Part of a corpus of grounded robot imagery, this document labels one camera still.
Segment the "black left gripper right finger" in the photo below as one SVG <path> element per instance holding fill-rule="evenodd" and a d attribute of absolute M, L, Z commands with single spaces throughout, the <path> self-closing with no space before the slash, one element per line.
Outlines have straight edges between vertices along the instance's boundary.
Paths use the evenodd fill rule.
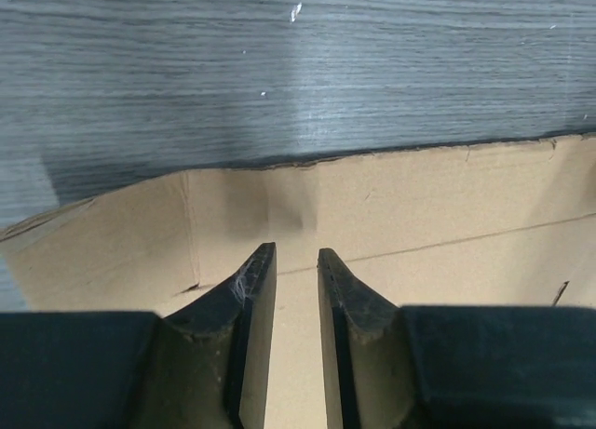
<path fill-rule="evenodd" d="M 397 306 L 318 254 L 331 428 L 591 428 L 595 313 Z"/>

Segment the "brown cardboard box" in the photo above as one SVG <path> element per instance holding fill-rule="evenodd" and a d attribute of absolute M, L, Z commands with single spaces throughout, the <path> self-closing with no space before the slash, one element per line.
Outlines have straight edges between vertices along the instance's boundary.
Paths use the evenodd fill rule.
<path fill-rule="evenodd" d="M 7 227 L 38 310 L 180 309 L 277 246 L 268 428 L 323 428 L 317 259 L 332 248 L 395 304 L 595 303 L 595 140 L 192 169 Z"/>

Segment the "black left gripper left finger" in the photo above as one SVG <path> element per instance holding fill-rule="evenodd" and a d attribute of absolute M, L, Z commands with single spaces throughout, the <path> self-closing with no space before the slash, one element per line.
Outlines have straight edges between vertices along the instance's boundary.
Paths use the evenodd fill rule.
<path fill-rule="evenodd" d="M 5 428 L 260 428 L 277 252 L 181 310 L 4 313 Z"/>

